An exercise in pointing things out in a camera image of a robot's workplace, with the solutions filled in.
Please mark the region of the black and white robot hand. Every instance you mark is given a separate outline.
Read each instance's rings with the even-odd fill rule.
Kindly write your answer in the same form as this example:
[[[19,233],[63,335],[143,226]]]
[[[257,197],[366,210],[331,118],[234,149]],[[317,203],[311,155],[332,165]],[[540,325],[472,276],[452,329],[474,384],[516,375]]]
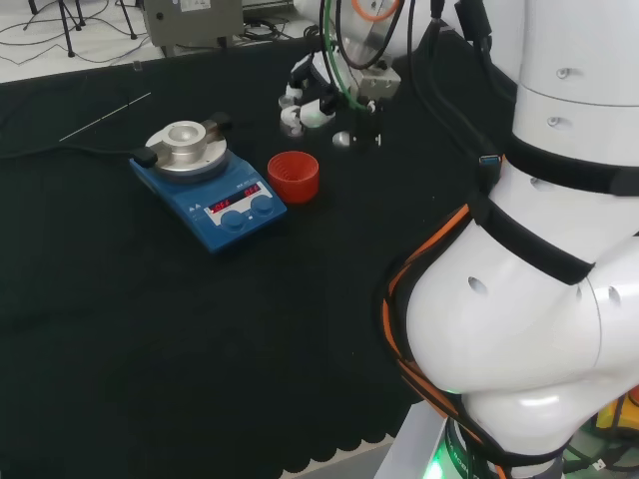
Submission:
[[[281,127],[290,137],[300,137],[329,124],[344,103],[333,68],[321,51],[310,52],[294,64],[279,98]]]

